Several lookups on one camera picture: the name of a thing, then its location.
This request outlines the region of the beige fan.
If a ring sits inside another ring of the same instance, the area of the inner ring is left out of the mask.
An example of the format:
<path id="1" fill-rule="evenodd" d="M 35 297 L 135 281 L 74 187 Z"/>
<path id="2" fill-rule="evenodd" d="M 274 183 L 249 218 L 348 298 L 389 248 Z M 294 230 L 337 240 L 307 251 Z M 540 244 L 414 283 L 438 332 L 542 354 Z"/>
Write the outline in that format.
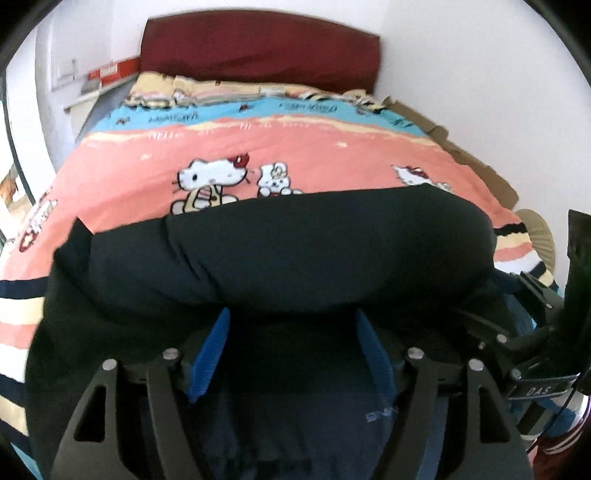
<path id="1" fill-rule="evenodd" d="M 532 209 L 520 209 L 516 215 L 525 224 L 533 247 L 551 271 L 555 271 L 556 266 L 556 245 L 553 234 L 548 223 L 544 218 Z"/>

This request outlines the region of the white wall shelf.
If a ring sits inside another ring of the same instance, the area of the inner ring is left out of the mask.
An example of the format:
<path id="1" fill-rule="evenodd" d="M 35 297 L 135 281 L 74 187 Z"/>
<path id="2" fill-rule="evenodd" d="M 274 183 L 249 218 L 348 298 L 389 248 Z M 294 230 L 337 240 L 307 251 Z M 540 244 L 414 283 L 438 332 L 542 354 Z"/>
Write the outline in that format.
<path id="1" fill-rule="evenodd" d="M 118 88 L 121 85 L 125 85 L 129 82 L 134 81 L 137 77 L 138 77 L 138 74 L 134 73 L 134 74 L 129 75 L 125 78 L 119 79 L 114 83 L 100 87 L 100 88 L 98 88 L 94 91 L 88 92 L 86 94 L 80 95 L 74 101 L 72 101 L 68 105 L 64 106 L 63 111 L 68 113 L 72 108 L 74 108 L 78 105 L 81 105 L 83 103 L 89 102 L 91 100 L 95 100 L 95 99 L 99 98 L 101 95 L 103 95 L 107 92 L 110 92 L 110 91 Z"/>

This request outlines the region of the dark red headboard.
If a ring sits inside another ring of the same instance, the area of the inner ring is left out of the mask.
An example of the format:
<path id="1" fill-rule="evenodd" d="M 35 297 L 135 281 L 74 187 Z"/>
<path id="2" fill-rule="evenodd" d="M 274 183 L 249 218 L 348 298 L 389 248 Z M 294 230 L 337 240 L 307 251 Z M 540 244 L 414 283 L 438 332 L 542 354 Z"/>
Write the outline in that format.
<path id="1" fill-rule="evenodd" d="M 344 24 L 277 11 L 205 10 L 148 20 L 139 70 L 372 92 L 381 59 L 378 35 Z"/>

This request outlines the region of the black puffer jacket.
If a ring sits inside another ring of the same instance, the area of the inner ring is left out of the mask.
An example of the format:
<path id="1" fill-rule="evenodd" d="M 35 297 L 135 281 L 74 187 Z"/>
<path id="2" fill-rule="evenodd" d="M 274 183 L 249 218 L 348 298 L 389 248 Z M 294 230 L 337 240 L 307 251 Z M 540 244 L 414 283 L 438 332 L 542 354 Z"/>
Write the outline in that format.
<path id="1" fill-rule="evenodd" d="M 34 458 L 49 477 L 102 362 L 154 359 L 230 313 L 207 393 L 190 408 L 209 479 L 368 479 L 392 421 L 358 323 L 443 362 L 468 315 L 521 319 L 492 282 L 496 234 L 476 205 L 429 186 L 242 200 L 94 233 L 54 252 L 25 374 Z"/>

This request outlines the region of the red box on shelf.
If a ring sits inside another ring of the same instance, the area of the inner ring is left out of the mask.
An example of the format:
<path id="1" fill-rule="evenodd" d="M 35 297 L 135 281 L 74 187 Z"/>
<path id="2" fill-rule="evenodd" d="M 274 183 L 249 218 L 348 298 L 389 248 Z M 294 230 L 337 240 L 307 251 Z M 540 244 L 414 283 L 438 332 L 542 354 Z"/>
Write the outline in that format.
<path id="1" fill-rule="evenodd" d="M 111 62 L 87 74 L 88 81 L 96 81 L 100 87 L 113 84 L 136 74 L 139 71 L 139 58 L 130 57 Z"/>

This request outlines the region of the Hello Kitty pink blanket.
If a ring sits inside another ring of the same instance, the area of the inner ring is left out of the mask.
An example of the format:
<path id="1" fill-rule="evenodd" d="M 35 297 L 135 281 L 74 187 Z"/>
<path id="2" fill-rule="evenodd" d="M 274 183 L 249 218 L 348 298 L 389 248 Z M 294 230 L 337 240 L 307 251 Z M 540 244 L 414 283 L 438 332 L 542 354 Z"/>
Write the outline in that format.
<path id="1" fill-rule="evenodd" d="M 75 220 L 100 232 L 239 200 L 421 184 L 489 215 L 498 268 L 553 285 L 533 230 L 475 165 L 362 90 L 141 74 L 83 136 L 1 256 L 1 422 L 17 454 L 39 470 L 21 404 L 25 363 L 53 253 Z"/>

